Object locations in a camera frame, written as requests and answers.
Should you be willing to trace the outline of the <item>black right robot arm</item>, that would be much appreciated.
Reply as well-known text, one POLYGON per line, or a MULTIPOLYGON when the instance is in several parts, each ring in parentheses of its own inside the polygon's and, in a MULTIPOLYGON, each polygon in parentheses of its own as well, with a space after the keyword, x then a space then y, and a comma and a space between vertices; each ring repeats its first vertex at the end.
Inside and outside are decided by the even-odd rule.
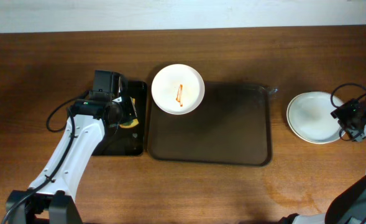
MULTIPOLYGON (((356 83, 345 83, 335 88, 329 95, 330 104, 335 107, 331 116, 337 119, 337 136, 346 134, 346 141, 366 140, 366 87, 356 83), (365 91, 358 98, 343 104, 334 103, 335 93, 345 86, 356 86, 365 91)), ((341 193, 330 204, 326 213, 305 216, 297 213, 281 218, 283 224, 366 224, 366 175, 341 193)))

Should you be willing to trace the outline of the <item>green yellow sponge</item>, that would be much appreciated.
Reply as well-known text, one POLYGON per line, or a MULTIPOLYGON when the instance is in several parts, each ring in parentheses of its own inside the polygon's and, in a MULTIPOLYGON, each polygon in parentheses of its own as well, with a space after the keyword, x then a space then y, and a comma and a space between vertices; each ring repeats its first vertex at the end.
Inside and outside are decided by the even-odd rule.
POLYGON ((135 98, 130 98, 130 101, 132 103, 133 113, 132 113, 131 109, 129 108, 130 109, 129 120, 124 123, 120 123, 119 124, 120 128, 129 129, 129 128, 133 128, 139 124, 138 114, 137 114, 137 110, 135 107, 135 98))

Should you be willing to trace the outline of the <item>white plate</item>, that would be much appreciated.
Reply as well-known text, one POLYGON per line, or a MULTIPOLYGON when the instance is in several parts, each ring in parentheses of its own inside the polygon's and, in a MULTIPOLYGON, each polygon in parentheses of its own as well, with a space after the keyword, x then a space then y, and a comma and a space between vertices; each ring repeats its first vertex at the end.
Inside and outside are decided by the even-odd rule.
POLYGON ((313 144, 337 141, 341 127, 331 113, 341 105, 342 100, 323 91, 299 94, 288 104, 288 125, 299 138, 313 144))
POLYGON ((151 94, 162 111, 183 115, 194 111, 201 104, 205 84, 194 68, 184 64, 172 64, 155 75, 151 94))

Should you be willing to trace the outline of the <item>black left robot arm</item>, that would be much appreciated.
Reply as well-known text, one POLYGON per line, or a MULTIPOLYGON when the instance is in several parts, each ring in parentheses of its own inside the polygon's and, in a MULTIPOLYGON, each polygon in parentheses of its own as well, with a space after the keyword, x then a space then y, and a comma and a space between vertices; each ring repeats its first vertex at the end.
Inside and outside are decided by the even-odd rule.
POLYGON ((90 157, 105 136, 137 118, 127 87, 124 75, 97 70, 93 88, 65 102, 58 146, 27 190, 11 192, 3 223, 82 222, 75 198, 90 157))

